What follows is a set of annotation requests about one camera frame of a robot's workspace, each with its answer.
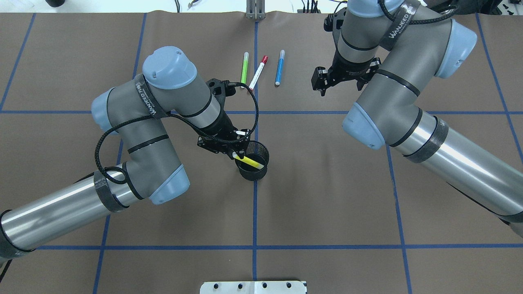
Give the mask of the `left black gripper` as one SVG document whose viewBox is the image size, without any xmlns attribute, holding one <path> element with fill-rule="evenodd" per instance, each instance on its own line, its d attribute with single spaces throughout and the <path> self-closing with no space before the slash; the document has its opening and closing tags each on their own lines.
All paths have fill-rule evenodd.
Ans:
<svg viewBox="0 0 523 294">
<path fill-rule="evenodd" d="M 223 153 L 230 159 L 234 159 L 234 154 L 243 159 L 250 142 L 252 134 L 251 129 L 241 129 L 232 125 L 232 122 L 226 112 L 220 112 L 216 121 L 202 129 L 204 133 L 217 137 L 225 141 L 239 140 L 237 143 L 221 143 L 214 139 L 198 138 L 197 145 L 213 153 Z"/>
</svg>

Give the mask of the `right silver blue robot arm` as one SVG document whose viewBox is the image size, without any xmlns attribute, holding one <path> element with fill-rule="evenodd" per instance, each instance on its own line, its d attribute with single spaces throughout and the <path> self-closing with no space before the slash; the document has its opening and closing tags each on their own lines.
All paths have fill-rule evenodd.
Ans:
<svg viewBox="0 0 523 294">
<path fill-rule="evenodd" d="M 432 78 L 448 78 L 466 60 L 477 35 L 418 0 L 349 0 L 329 14 L 332 65 L 311 78 L 322 96 L 355 80 L 361 95 L 342 128 L 371 149 L 388 145 L 439 175 L 522 235 L 522 173 L 415 106 Z"/>
</svg>

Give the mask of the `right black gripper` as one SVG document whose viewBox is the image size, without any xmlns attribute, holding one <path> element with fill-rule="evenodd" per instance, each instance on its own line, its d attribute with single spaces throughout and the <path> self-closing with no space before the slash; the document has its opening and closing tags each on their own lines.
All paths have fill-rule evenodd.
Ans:
<svg viewBox="0 0 523 294">
<path fill-rule="evenodd" d="M 330 87 L 329 82 L 344 82 L 357 80 L 358 91 L 362 91 L 364 86 L 371 81 L 374 74 L 381 66 L 381 59 L 372 59 L 357 63 L 346 60 L 338 49 L 336 49 L 333 63 L 329 69 L 316 67 L 311 77 L 311 86 L 314 91 L 319 91 L 322 97 Z"/>
</svg>

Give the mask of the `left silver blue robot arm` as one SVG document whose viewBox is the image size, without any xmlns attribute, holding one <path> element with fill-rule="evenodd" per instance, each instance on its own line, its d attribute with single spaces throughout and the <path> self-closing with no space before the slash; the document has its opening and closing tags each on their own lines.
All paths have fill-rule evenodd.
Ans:
<svg viewBox="0 0 523 294">
<path fill-rule="evenodd" d="M 1 263 L 28 255 L 133 203 L 160 205 L 185 193 L 190 181 L 163 120 L 175 118 L 198 134 L 197 145 L 230 159 L 245 156 L 258 123 L 234 127 L 225 99 L 242 82 L 204 81 L 177 47 L 156 49 L 132 80 L 99 95 L 91 106 L 103 135 L 96 169 L 66 188 L 1 213 Z"/>
</svg>

